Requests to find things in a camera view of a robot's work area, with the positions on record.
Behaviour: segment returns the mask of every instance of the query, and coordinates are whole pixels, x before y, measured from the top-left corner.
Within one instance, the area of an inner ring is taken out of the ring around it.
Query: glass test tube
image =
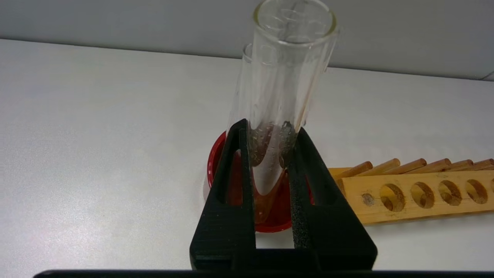
[[[269,216],[320,74],[336,18],[318,0],[265,0],[254,11],[248,131],[255,222]]]

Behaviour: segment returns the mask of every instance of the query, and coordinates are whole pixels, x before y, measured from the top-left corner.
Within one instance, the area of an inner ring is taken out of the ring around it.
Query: white tabletop
[[[0,275],[189,269],[240,61],[0,40]],[[330,69],[328,167],[494,157],[494,83]],[[494,270],[494,214],[367,227],[374,269]],[[291,231],[258,247],[293,247]]]

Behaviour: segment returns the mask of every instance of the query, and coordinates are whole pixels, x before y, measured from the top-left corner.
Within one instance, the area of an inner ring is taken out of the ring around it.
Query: wooden test tube rack
[[[494,170],[490,170],[490,163],[484,160],[463,171],[448,171],[456,165],[445,159],[431,163],[433,167],[421,166],[425,173],[411,170],[412,174],[400,175],[380,172],[346,177],[351,168],[329,171],[360,221],[371,225],[494,211]],[[438,172],[428,173],[432,168]]]

